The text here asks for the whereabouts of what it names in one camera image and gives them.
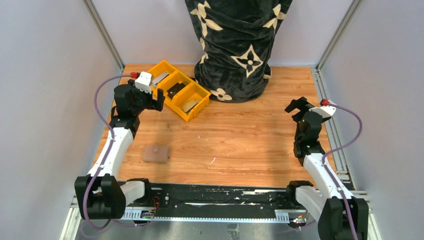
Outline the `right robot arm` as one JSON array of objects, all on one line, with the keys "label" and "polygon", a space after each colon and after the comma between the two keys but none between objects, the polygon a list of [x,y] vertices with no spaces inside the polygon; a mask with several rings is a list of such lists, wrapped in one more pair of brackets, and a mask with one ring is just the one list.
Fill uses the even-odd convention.
[{"label": "right robot arm", "polygon": [[[303,206],[317,222],[321,240],[366,240],[368,238],[369,205],[363,198],[354,196],[332,169],[328,156],[353,144],[361,135],[363,122],[352,110],[323,99],[314,106],[305,97],[293,99],[285,108],[296,122],[293,153],[316,183],[291,181],[287,186],[288,200]],[[324,151],[319,135],[324,122],[337,110],[353,115],[359,124],[355,137],[335,149]]]}]

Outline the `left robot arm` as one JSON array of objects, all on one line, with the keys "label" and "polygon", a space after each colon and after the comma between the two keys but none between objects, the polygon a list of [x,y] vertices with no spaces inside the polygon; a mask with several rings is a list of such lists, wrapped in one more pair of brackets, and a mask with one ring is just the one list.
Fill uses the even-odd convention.
[{"label": "left robot arm", "polygon": [[74,188],[80,214],[84,220],[117,220],[126,207],[152,200],[148,179],[134,178],[120,184],[117,180],[124,156],[135,139],[140,125],[139,115],[144,110],[162,111],[164,91],[157,91],[154,99],[134,84],[122,84],[114,89],[115,106],[107,122],[108,137],[100,156],[85,176],[79,176]]}]

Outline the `pink leather card holder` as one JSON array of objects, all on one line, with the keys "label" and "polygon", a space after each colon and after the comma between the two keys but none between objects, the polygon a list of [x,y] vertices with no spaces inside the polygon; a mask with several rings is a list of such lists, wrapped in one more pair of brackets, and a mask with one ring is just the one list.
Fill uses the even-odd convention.
[{"label": "pink leather card holder", "polygon": [[147,145],[144,150],[143,161],[145,163],[167,163],[170,157],[168,145]]}]

